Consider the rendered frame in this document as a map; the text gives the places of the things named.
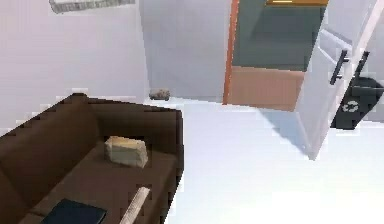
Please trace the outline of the brown sofa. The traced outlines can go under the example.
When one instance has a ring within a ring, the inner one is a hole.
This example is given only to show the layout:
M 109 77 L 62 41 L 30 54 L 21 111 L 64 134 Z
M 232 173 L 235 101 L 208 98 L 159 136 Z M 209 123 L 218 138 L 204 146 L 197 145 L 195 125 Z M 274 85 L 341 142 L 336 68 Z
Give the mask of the brown sofa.
M 144 142 L 144 167 L 106 157 L 112 137 Z M 40 224 L 62 199 L 125 224 L 136 192 L 149 194 L 133 224 L 164 224 L 184 170 L 179 110 L 75 93 L 0 137 L 0 224 Z

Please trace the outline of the dark blue laptop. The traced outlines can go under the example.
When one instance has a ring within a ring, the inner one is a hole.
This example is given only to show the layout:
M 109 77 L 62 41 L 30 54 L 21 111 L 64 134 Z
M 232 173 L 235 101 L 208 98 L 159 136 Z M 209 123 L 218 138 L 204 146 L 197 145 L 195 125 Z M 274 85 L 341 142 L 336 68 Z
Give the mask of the dark blue laptop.
M 40 224 L 101 224 L 106 214 L 105 209 L 62 199 Z

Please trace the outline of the grey framed wall picture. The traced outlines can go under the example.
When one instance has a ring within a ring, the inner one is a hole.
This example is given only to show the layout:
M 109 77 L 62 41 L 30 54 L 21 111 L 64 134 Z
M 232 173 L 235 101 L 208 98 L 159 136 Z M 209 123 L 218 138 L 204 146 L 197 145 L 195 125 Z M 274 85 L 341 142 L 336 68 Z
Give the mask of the grey framed wall picture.
M 84 11 L 90 9 L 117 7 L 121 5 L 135 4 L 136 0 L 48 0 L 52 11 L 56 14 Z

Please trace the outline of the beige rolled newspaper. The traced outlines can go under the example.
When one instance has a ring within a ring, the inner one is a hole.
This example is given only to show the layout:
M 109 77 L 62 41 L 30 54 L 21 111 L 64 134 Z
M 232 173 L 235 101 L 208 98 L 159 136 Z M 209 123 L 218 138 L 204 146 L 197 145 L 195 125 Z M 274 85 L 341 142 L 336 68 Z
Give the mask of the beige rolled newspaper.
M 150 189 L 146 187 L 137 190 L 119 224 L 134 224 L 149 193 Z

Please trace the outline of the white room door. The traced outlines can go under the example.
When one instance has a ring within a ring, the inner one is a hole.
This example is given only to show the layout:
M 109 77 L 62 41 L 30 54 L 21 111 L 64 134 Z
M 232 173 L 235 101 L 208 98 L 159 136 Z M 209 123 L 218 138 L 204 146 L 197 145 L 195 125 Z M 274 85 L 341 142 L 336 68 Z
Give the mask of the white room door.
M 304 152 L 311 160 L 322 147 L 383 11 L 384 0 L 328 1 L 295 107 Z M 343 49 L 350 61 L 341 69 L 343 77 L 330 85 Z

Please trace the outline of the small grey lump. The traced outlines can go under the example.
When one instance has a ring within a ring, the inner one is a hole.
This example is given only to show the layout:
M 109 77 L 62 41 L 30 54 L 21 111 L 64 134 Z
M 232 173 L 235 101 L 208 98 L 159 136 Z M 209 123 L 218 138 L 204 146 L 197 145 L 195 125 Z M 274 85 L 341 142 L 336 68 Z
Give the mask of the small grey lump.
M 170 99 L 170 90 L 169 89 L 152 89 L 149 92 L 149 98 L 151 100 L 165 100 Z

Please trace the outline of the beige cushion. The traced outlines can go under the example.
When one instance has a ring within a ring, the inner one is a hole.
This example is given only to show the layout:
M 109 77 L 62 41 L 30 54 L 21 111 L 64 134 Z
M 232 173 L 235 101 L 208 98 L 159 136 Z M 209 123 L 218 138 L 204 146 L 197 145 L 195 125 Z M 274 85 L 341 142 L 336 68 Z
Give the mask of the beige cushion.
M 139 168 L 144 168 L 148 162 L 147 147 L 143 140 L 111 136 L 104 145 L 111 162 Z

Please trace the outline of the black recycling bin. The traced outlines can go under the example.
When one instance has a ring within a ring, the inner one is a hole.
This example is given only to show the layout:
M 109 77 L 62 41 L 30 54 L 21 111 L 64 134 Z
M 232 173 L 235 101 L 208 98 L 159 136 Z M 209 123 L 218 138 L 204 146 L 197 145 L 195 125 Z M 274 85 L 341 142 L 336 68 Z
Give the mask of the black recycling bin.
M 353 78 L 340 103 L 331 128 L 354 130 L 384 94 L 384 86 L 373 78 Z

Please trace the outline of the yellow framed wall picture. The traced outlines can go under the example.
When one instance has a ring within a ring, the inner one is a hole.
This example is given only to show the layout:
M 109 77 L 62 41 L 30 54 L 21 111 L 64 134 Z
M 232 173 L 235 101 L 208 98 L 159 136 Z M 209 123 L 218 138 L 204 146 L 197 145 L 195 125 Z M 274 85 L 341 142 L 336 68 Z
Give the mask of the yellow framed wall picture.
M 329 0 L 266 0 L 266 6 L 327 6 Z

